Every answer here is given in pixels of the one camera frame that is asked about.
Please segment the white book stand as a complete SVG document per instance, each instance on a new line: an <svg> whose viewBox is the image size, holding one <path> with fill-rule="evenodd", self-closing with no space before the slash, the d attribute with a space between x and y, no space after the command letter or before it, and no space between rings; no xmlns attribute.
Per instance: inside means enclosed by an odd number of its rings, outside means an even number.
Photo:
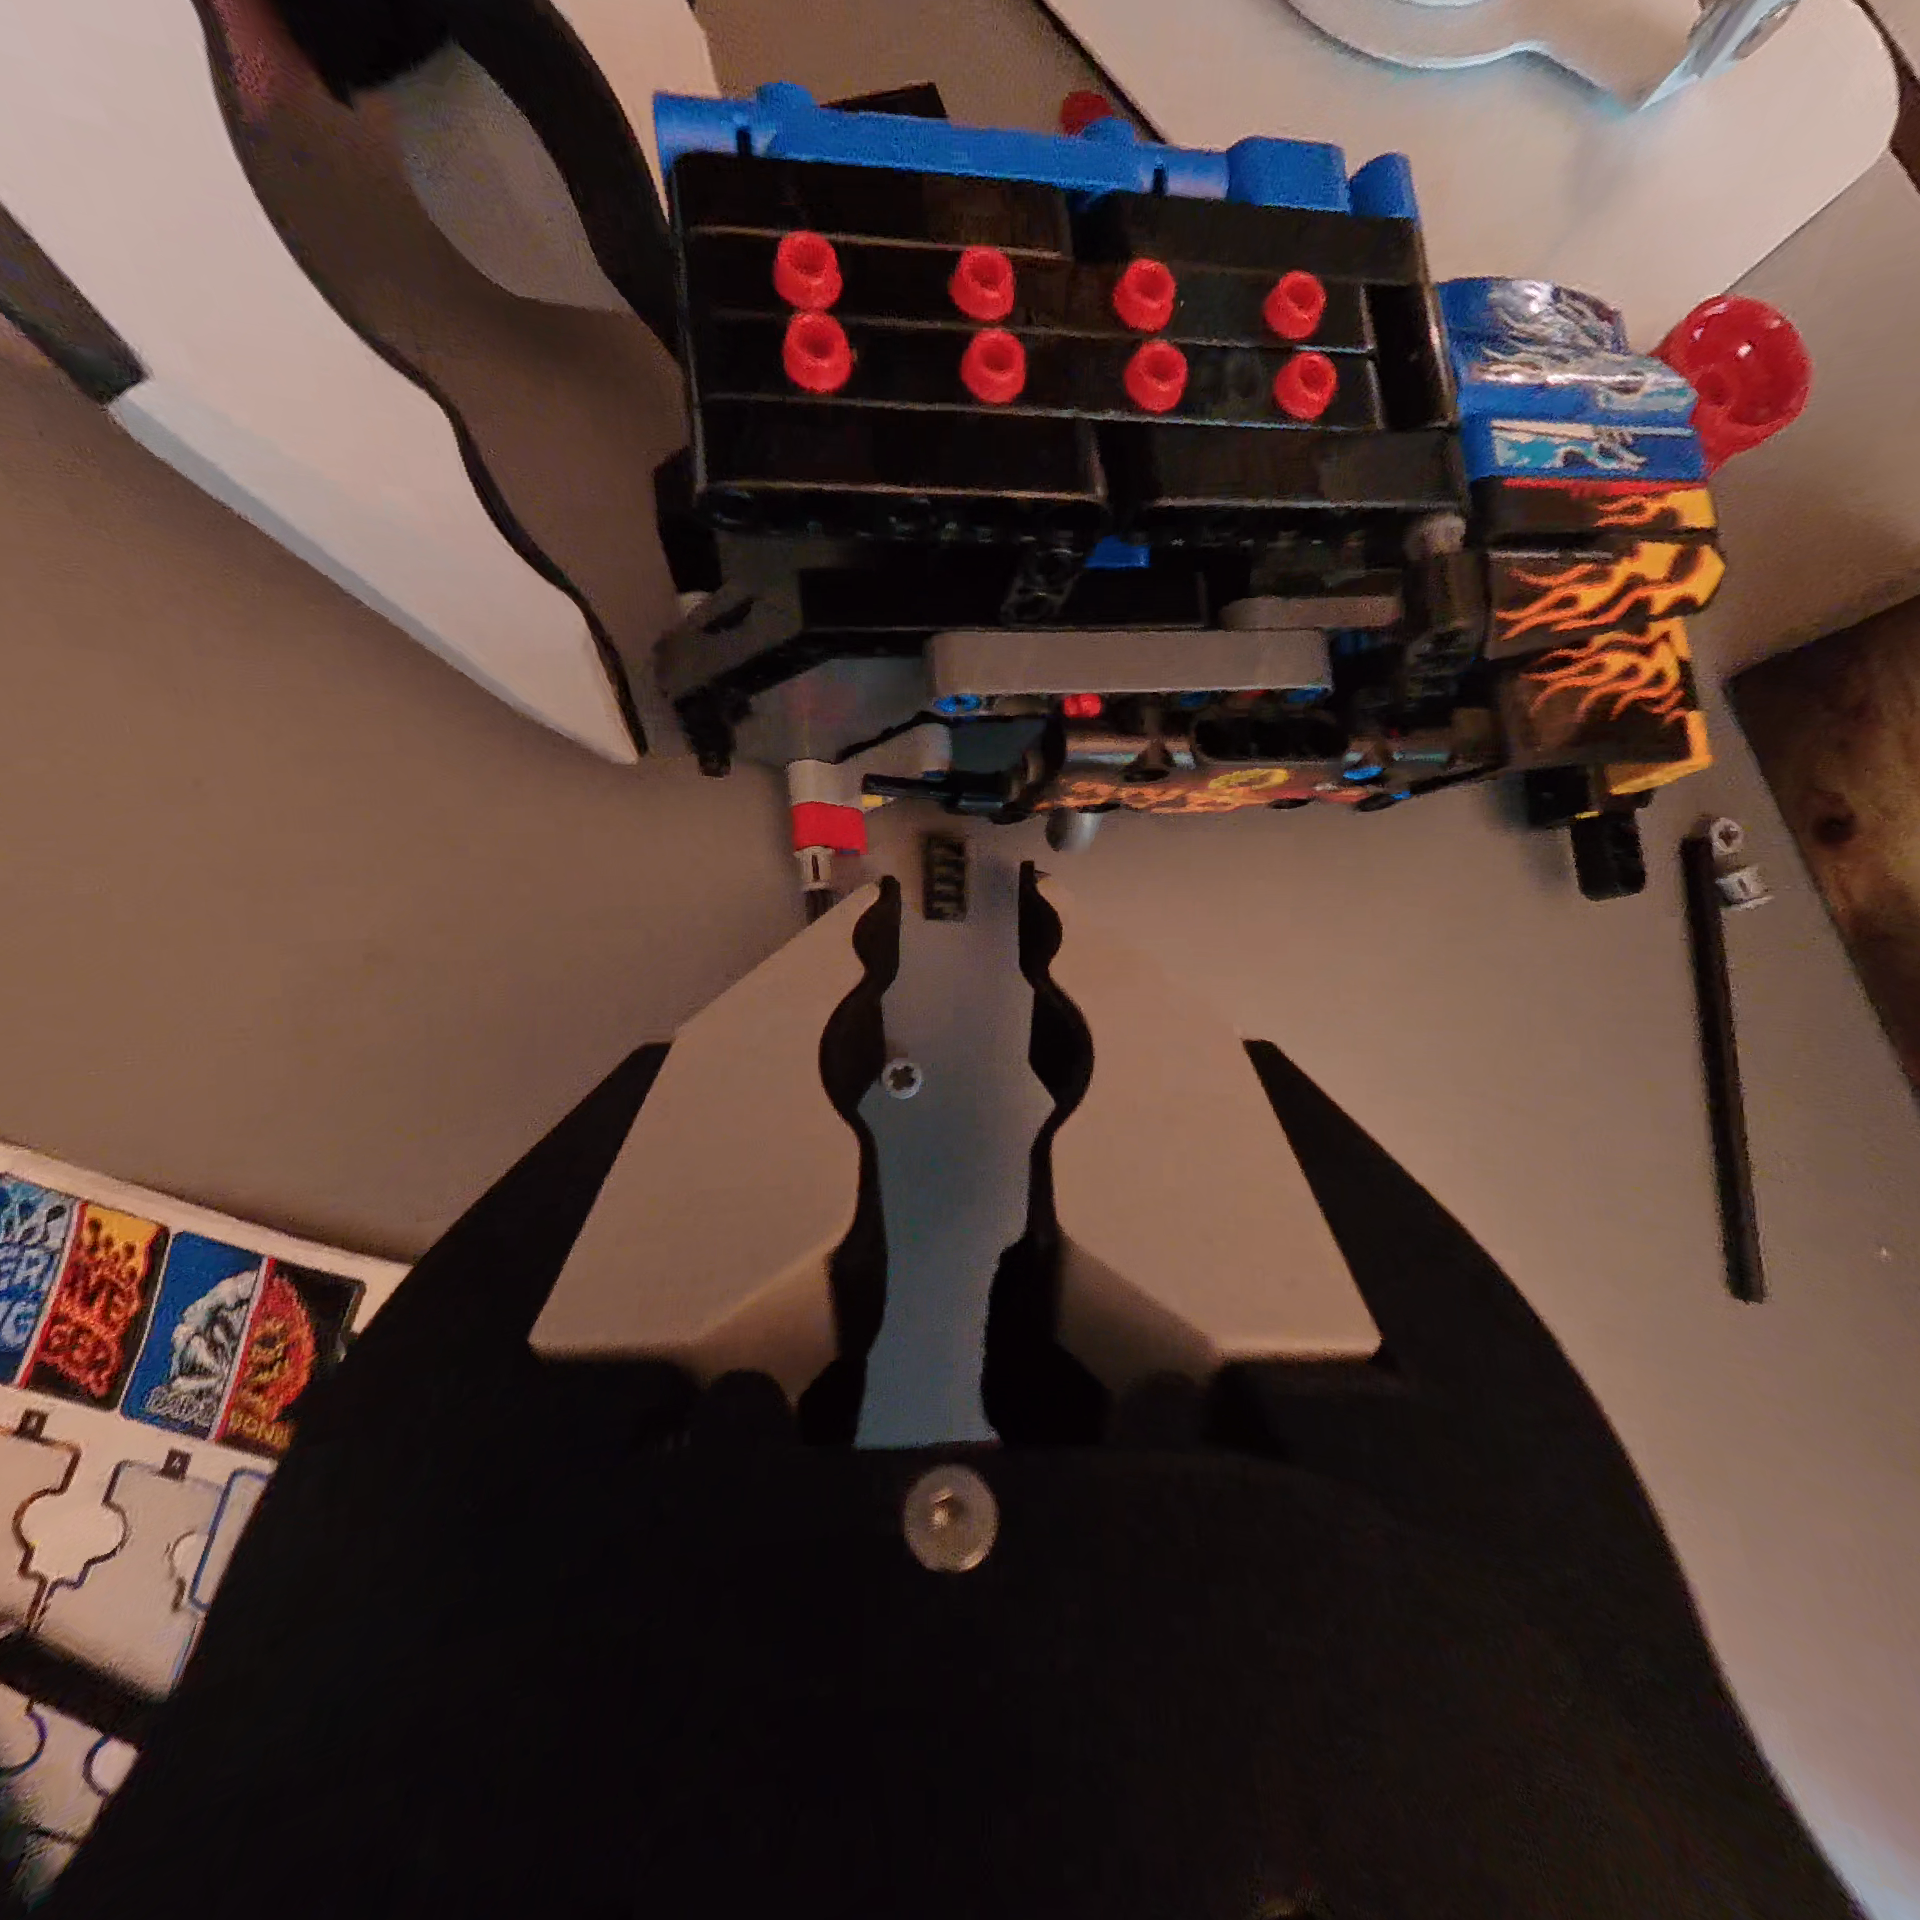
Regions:
<svg viewBox="0 0 1920 1920"><path fill-rule="evenodd" d="M1051 17L1177 145L1307 136L1403 152L1439 279L1527 277L1608 296L1650 338L1800 233L1888 184L1880 239L1916 255L1893 158L1896 56L1858 4L1802 4L1736 71L1624 111L1536 55L1421 73L1359 55L1290 4L1068 1Z"/></svg>

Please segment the black axle rod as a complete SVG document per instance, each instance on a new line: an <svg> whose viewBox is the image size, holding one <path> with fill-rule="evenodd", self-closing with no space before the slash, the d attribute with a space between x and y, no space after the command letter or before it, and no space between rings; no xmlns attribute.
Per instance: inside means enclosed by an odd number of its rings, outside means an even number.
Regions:
<svg viewBox="0 0 1920 1920"><path fill-rule="evenodd" d="M1760 1213L1749 1158L1738 1004L1725 950L1725 919L1713 887L1713 861L1751 861L1744 830L1731 815L1701 817L1677 845L1697 1041L1713 1141L1713 1177L1725 1286L1743 1304L1768 1298Z"/></svg>

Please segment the sticker sheet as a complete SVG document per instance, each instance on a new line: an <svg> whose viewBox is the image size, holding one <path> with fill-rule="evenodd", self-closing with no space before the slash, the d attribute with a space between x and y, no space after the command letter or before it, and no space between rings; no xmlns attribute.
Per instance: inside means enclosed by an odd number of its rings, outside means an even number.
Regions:
<svg viewBox="0 0 1920 1920"><path fill-rule="evenodd" d="M127 1780L300 1394L402 1277L4 1143L4 1916Z"/></svg>

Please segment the red toy wheel rim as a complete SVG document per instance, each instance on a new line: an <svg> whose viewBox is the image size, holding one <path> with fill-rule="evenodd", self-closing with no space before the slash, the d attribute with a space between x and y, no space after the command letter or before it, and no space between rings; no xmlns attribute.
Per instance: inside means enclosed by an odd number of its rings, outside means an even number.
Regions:
<svg viewBox="0 0 1920 1920"><path fill-rule="evenodd" d="M1692 431L1708 472L1781 433L1802 415L1812 361L1776 306L1722 294L1695 306L1652 353L1695 391Z"/></svg>

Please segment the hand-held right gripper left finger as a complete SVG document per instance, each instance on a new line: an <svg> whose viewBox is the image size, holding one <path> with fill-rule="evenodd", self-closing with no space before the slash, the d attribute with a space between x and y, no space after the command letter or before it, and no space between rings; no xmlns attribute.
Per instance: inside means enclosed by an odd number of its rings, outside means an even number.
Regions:
<svg viewBox="0 0 1920 1920"><path fill-rule="evenodd" d="M865 1352L833 1263L860 1220L901 892L858 887L689 1018L533 1328L548 1360L763 1374L792 1404Z"/></svg>

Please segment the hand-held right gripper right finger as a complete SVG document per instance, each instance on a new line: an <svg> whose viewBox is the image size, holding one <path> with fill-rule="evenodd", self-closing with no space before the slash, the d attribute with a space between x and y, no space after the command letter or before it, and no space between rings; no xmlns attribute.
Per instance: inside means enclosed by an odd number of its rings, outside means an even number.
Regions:
<svg viewBox="0 0 1920 1920"><path fill-rule="evenodd" d="M1019 970L1048 1095L1019 1308L1040 1349L1108 1397L1371 1362L1381 1328L1236 1026L1040 869L1019 876Z"/></svg>

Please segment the brick-built toy truck model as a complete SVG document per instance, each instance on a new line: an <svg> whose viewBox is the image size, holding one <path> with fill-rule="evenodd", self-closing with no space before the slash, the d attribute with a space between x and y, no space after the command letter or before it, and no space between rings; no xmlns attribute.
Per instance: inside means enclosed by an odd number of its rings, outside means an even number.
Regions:
<svg viewBox="0 0 1920 1920"><path fill-rule="evenodd" d="M656 672L777 768L808 909L920 800L1116 814L1514 784L1586 898L1713 762L1705 391L1551 279L1436 279L1409 159L660 92L689 597Z"/></svg>

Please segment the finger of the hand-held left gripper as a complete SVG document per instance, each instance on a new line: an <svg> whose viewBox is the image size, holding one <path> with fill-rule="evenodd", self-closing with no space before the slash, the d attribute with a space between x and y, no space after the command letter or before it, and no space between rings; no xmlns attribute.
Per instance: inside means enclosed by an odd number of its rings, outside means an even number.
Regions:
<svg viewBox="0 0 1920 1920"><path fill-rule="evenodd" d="M451 37L530 130L548 228L665 350L681 346L656 95L716 95L690 4L459 1Z"/></svg>
<svg viewBox="0 0 1920 1920"><path fill-rule="evenodd" d="M255 191L205 4L4 4L4 215L106 330L112 420L591 753L645 736L591 599L459 410L327 298Z"/></svg>

